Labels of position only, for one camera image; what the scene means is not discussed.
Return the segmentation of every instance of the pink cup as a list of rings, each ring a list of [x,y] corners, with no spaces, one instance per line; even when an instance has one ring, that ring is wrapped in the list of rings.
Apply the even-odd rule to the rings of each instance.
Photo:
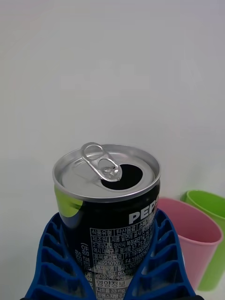
[[[159,198],[157,207],[168,215],[175,227],[187,277],[195,290],[218,244],[223,240],[223,232],[209,216],[184,202]]]

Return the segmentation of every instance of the soda can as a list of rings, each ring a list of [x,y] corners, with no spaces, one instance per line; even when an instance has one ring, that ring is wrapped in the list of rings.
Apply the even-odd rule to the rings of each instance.
[[[53,180],[68,249],[97,300],[123,299],[154,232],[160,165],[130,146],[87,143]]]

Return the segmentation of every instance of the white wall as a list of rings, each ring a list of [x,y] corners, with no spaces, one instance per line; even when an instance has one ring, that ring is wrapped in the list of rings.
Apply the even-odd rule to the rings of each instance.
[[[0,0],[1,299],[26,293],[53,164],[86,142],[154,154],[161,195],[225,196],[224,31],[223,0]]]

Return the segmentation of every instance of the can lid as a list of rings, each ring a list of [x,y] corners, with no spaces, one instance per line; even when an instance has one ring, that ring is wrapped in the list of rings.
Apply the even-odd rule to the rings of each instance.
[[[140,196],[159,181],[160,165],[138,148],[85,144],[58,160],[53,168],[56,187],[89,202],[118,202]]]

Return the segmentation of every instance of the plastic cup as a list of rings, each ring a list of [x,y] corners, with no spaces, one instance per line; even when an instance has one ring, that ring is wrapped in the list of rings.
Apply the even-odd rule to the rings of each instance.
[[[175,227],[187,277],[195,290],[223,239],[223,233],[209,216],[182,201],[159,198],[157,207],[168,215]]]
[[[186,202],[209,215],[225,235],[225,198],[204,191],[188,191]],[[218,246],[199,285],[199,290],[213,290],[225,271],[225,239]]]

